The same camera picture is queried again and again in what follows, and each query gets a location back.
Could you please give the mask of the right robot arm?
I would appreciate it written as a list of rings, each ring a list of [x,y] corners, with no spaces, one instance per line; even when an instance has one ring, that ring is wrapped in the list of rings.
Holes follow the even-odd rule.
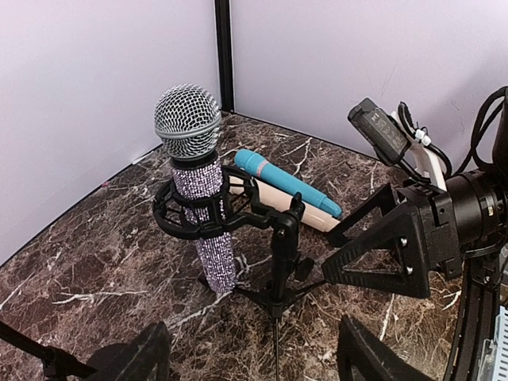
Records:
[[[507,89],[481,105],[458,172],[405,166],[404,187],[379,188],[328,234],[330,284],[428,298],[429,273],[461,278],[447,380],[507,377],[507,317],[499,295],[507,260]]]

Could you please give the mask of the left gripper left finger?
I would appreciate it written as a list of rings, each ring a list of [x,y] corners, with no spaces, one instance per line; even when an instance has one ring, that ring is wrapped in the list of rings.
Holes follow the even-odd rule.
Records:
[[[169,380],[171,338],[159,321],[148,325],[128,344],[96,351],[87,365],[97,371],[86,380]]]

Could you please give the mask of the black tripod shock-mount stand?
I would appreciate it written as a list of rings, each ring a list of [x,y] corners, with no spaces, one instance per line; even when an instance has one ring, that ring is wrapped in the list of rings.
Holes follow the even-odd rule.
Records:
[[[322,285],[312,283],[293,290],[287,280],[305,280],[314,266],[310,258],[302,258],[298,251],[299,228],[304,214],[301,195],[295,195],[282,212],[260,201],[260,189],[247,172],[231,166],[221,166],[224,175],[222,194],[211,198],[186,200],[171,177],[156,193],[152,214],[157,225],[167,235],[196,241],[217,237],[250,225],[271,229],[271,278],[265,288],[251,291],[237,285],[229,293],[241,294],[264,310],[272,323],[273,351],[280,360],[279,325],[283,313],[298,300]]]

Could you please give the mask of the blue microphone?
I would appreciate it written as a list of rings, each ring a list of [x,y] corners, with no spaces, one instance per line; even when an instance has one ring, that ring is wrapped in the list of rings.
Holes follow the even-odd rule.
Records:
[[[259,153],[241,149],[234,157],[234,163],[252,176],[285,191],[290,195],[300,193],[302,200],[335,218],[342,215],[341,207],[317,188],[304,183],[283,169],[270,163]]]

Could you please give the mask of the glitter silver-head microphone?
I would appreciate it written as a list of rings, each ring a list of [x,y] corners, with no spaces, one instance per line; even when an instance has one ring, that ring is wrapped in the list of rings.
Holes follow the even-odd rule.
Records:
[[[171,157],[175,188],[186,200],[222,194],[224,175],[216,151],[220,124],[213,95],[192,83],[170,88],[156,103],[154,130]],[[217,294],[232,291],[237,273],[231,234],[200,237],[195,247],[210,289]]]

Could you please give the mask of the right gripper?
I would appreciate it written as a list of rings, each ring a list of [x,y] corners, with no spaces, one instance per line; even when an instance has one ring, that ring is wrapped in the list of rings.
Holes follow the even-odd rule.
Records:
[[[431,184],[411,184],[397,193],[400,201],[412,204],[396,207],[387,183],[327,232],[328,243],[340,248],[321,266],[327,283],[428,298],[429,270],[445,278],[460,276],[462,255],[450,193]],[[375,209],[388,214],[357,238],[346,235]]]

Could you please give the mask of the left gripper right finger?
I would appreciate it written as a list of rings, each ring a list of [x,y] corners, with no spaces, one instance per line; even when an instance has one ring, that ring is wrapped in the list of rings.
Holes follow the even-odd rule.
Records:
[[[364,380],[431,380],[411,367],[354,317],[341,319],[337,343],[340,380],[354,380],[356,368]]]

